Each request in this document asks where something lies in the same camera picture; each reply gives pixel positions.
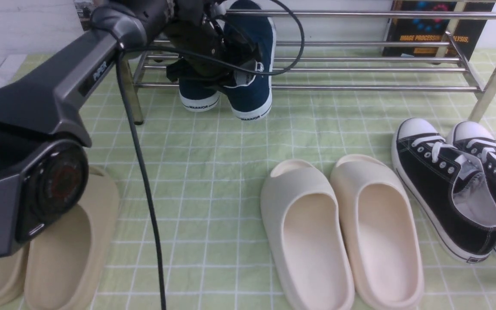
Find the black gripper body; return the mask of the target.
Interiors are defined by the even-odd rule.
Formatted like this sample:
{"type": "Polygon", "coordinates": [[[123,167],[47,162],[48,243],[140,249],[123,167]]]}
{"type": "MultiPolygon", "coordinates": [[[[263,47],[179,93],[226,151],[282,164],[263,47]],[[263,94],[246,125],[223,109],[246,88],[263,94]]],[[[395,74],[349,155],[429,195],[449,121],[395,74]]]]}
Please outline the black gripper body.
{"type": "Polygon", "coordinates": [[[262,60],[259,44],[226,15],[221,0],[175,0],[164,34],[179,55],[166,67],[170,82],[227,85],[236,67],[253,71],[262,60]]]}

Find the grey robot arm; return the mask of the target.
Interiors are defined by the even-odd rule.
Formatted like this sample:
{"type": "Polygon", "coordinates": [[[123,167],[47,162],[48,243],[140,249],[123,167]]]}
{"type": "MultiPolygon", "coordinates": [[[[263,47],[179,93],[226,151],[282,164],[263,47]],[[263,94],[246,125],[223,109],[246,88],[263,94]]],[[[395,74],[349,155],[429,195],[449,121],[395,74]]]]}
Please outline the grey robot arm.
{"type": "Polygon", "coordinates": [[[220,94],[237,118],[270,111],[277,33],[262,15],[223,15],[219,0],[111,0],[91,29],[0,88],[0,258],[13,255],[80,199],[91,146],[79,111],[113,65],[164,34],[180,58],[166,69],[183,106],[205,112],[220,94]]]}

